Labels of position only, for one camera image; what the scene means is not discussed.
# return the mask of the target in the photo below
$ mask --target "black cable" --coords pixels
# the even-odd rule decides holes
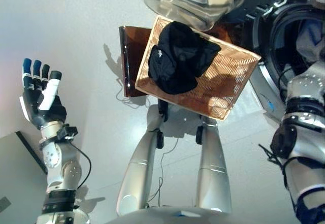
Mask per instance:
[[[71,144],[72,147],[74,147],[79,153],[81,153],[89,162],[89,171],[88,171],[88,174],[87,176],[85,177],[85,179],[82,181],[82,183],[78,186],[77,189],[79,189],[84,183],[85,181],[88,179],[89,175],[90,175],[90,172],[91,172],[91,160],[90,158],[81,150],[79,149],[76,145],[74,145],[71,141],[69,141],[69,143]]]
[[[284,70],[284,71],[280,74],[280,76],[279,76],[279,78],[278,78],[278,82],[277,82],[277,85],[278,85],[278,88],[279,88],[279,89],[280,89],[281,78],[283,77],[283,75],[284,75],[286,72],[288,72],[288,71],[290,71],[290,70],[292,70],[292,68],[288,68],[288,69]]]
[[[262,150],[264,150],[265,154],[268,157],[268,161],[276,164],[277,166],[279,166],[281,168],[281,170],[283,169],[283,165],[282,163],[279,161],[278,157],[271,151],[269,151],[267,148],[265,148],[264,146],[262,146],[261,144],[258,144],[259,147],[262,148]]]
[[[179,140],[179,138],[177,138],[174,147],[170,151],[165,152],[165,153],[162,154],[162,157],[160,159],[161,177],[158,178],[158,180],[159,180],[159,187],[158,187],[157,191],[154,193],[154,195],[151,197],[151,199],[148,200],[148,205],[149,205],[149,202],[152,201],[157,196],[157,194],[158,194],[158,207],[160,207],[160,190],[161,190],[161,187],[163,186],[163,182],[164,182],[164,169],[163,169],[164,155],[171,153],[176,148],[176,146],[178,144],[178,140]]]

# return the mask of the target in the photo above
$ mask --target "washing machine drum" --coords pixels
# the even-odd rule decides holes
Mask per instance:
[[[324,11],[305,3],[286,4],[267,18],[255,19],[253,49],[263,57],[283,101],[288,81],[324,59],[324,36]]]

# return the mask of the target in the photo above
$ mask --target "brown tray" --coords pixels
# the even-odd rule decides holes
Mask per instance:
[[[136,89],[201,115],[225,120],[261,57],[193,29],[202,38],[218,44],[221,51],[207,71],[197,78],[195,89],[177,95],[165,93],[149,78],[148,60],[151,48],[158,44],[161,31],[170,22],[172,20],[157,16],[140,64]]]

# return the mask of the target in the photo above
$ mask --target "blue fingertip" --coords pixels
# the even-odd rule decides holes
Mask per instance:
[[[24,63],[22,65],[24,73],[30,74],[30,65],[31,59],[25,58]]]
[[[33,65],[33,75],[34,76],[40,76],[40,69],[41,69],[41,61],[35,60]]]

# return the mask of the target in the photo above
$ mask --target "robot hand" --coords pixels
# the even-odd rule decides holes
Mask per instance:
[[[35,60],[33,76],[30,72],[31,60],[26,58],[22,67],[23,95],[19,98],[25,118],[37,129],[52,121],[64,123],[67,112],[57,96],[62,73],[52,71],[50,79],[48,72],[50,67],[44,65],[42,78],[40,77],[41,62]]]
[[[77,152],[84,153],[72,144],[77,128],[64,124],[67,112],[57,95],[62,73],[52,71],[48,79],[50,67],[44,65],[41,78],[41,62],[34,62],[33,75],[30,66],[31,60],[26,58],[22,74],[24,92],[19,99],[26,119],[41,131],[40,150],[48,184],[37,224],[72,224],[75,194],[81,179]]]

